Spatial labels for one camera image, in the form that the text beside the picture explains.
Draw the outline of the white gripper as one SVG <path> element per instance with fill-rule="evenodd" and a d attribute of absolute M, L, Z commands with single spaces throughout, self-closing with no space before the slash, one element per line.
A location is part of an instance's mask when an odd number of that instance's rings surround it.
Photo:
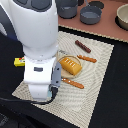
<path fill-rule="evenodd" d="M 34 100 L 47 99 L 51 74 L 56 62 L 55 57 L 42 61 L 25 58 L 24 82 L 28 85 Z"/>

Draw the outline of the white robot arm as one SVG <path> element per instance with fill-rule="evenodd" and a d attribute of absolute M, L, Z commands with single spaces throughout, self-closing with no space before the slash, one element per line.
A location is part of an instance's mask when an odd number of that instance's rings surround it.
<path fill-rule="evenodd" d="M 0 32 L 22 43 L 24 82 L 35 100 L 45 100 L 57 62 L 55 0 L 0 0 Z"/>

